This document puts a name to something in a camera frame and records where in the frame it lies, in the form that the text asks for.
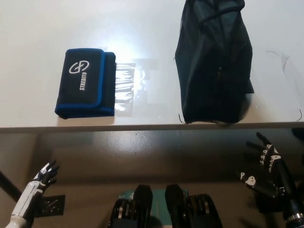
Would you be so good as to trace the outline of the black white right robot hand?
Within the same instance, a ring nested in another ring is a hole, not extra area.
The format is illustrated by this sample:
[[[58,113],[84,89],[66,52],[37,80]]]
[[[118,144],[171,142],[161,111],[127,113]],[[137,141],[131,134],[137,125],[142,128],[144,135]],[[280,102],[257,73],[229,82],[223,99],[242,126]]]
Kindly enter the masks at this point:
[[[283,156],[263,134],[256,136],[262,143],[246,142],[253,151],[244,154],[248,164],[236,170],[237,177],[253,191],[259,212],[282,212],[286,218],[302,213],[303,203]]]

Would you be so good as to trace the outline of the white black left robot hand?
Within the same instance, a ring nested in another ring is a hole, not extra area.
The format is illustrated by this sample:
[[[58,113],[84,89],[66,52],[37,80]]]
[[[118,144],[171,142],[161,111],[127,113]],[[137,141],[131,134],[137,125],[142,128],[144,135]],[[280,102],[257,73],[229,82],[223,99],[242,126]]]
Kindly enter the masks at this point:
[[[27,184],[11,214],[12,217],[29,220],[34,216],[44,192],[57,181],[55,176],[59,166],[55,166],[55,164],[56,161],[47,163]]]

